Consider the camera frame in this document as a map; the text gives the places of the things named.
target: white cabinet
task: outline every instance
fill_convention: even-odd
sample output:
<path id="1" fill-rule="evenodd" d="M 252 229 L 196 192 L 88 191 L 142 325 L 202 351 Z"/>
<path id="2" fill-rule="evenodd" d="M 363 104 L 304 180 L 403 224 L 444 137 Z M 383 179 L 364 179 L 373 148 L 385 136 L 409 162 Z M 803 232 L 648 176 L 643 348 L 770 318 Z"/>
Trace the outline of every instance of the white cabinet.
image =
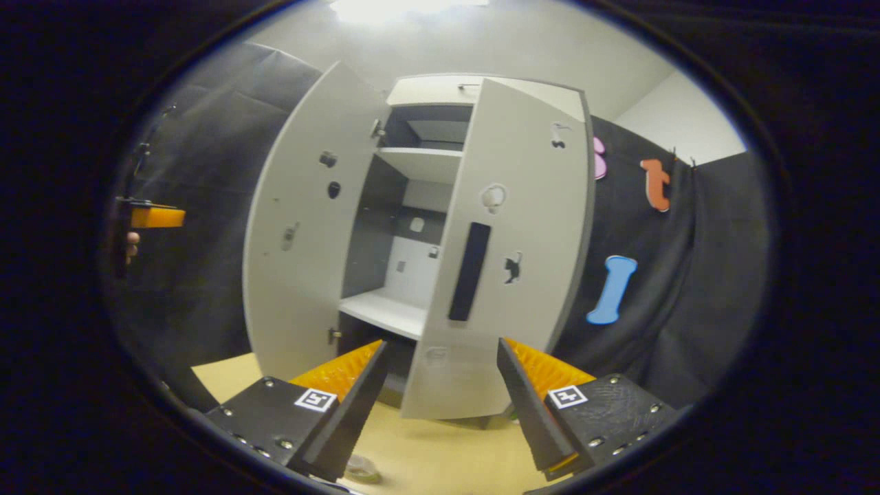
<path id="1" fill-rule="evenodd" d="M 371 126 L 389 112 L 378 91 L 337 63 L 275 140 L 251 204 L 242 278 L 263 374 L 289 380 L 335 356 L 328 332 L 338 325 L 351 229 L 376 150 Z M 332 167 L 320 162 L 326 151 Z M 332 182 L 340 184 L 335 199 Z"/>
<path id="2" fill-rule="evenodd" d="M 453 139 L 463 144 L 383 145 L 372 123 L 403 107 L 424 110 L 408 113 L 422 146 L 466 129 Z M 580 283 L 593 188 L 584 115 L 580 92 L 482 76 L 403 78 L 382 101 L 335 65 L 291 115 L 253 200 L 244 286 L 262 372 L 288 379 L 333 357 L 328 330 L 341 311 L 415 343 L 402 416 L 503 412 L 498 337 L 548 349 Z M 325 151 L 334 166 L 319 163 Z M 343 298 L 349 250 L 360 248 L 349 245 L 359 188 L 377 159 L 408 180 L 403 203 L 444 216 L 442 237 L 395 236 L 381 286 Z"/>

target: human hand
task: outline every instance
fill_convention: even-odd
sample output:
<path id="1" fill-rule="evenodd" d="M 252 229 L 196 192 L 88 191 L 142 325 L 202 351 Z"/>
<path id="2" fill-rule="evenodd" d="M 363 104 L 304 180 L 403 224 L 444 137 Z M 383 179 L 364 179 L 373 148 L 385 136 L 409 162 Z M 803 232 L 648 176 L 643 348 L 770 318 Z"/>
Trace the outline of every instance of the human hand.
<path id="1" fill-rule="evenodd" d="M 125 264 L 131 264 L 131 258 L 137 255 L 137 243 L 141 241 L 141 236 L 137 232 L 129 232 L 126 237 L 128 245 L 125 247 Z"/>

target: foam letter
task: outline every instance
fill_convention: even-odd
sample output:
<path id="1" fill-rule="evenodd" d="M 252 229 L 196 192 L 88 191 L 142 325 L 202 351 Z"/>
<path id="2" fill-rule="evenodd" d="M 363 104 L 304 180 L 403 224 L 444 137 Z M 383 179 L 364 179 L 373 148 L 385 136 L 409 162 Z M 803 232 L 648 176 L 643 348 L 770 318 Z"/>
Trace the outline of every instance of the foam letter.
<path id="1" fill-rule="evenodd" d="M 669 211 L 669 199 L 663 194 L 663 185 L 669 184 L 669 174 L 663 171 L 663 164 L 658 159 L 644 159 L 642 168 L 645 170 L 648 203 L 657 211 Z"/>
<path id="2" fill-rule="evenodd" d="M 595 151 L 594 156 L 596 157 L 596 180 L 598 181 L 607 174 L 608 165 L 605 164 L 605 159 L 599 156 L 605 153 L 605 145 L 595 136 L 593 137 L 593 150 Z"/>
<path id="3" fill-rule="evenodd" d="M 623 292 L 627 289 L 629 276 L 633 274 L 639 263 L 624 256 L 608 256 L 605 267 L 608 269 L 608 277 L 605 278 L 605 288 L 596 304 L 596 309 L 587 314 L 587 321 L 594 325 L 607 325 L 614 323 L 620 317 L 617 310 L 623 300 Z"/>

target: cabinet shelf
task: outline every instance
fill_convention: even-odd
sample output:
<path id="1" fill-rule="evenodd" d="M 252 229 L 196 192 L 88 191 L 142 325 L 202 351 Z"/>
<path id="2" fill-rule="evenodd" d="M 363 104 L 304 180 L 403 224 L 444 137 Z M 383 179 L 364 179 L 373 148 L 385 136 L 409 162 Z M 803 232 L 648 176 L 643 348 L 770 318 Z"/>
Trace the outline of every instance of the cabinet shelf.
<path id="1" fill-rule="evenodd" d="M 462 152 L 430 148 L 379 148 L 376 154 L 411 181 L 454 184 Z"/>
<path id="2" fill-rule="evenodd" d="M 345 298 L 340 301 L 339 310 L 358 320 L 414 340 L 422 338 L 422 330 L 428 318 L 427 309 L 390 298 L 384 289 Z"/>

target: door hinge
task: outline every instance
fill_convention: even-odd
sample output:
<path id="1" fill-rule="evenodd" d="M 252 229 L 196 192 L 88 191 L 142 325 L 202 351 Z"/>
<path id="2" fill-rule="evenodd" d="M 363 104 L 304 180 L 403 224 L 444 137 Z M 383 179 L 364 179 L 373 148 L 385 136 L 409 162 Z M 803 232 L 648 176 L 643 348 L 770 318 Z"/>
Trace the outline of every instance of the door hinge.
<path id="1" fill-rule="evenodd" d="M 330 327 L 329 329 L 327 329 L 327 345 L 331 345 L 331 344 L 333 344 L 333 342 L 335 342 L 336 340 L 339 340 L 341 338 L 342 338 L 342 332 L 340 332 L 339 330 L 337 330 L 333 327 Z"/>
<path id="2" fill-rule="evenodd" d="M 385 130 L 382 129 L 382 121 L 376 119 L 373 121 L 373 130 L 370 132 L 370 137 L 378 137 L 382 139 L 385 137 Z"/>

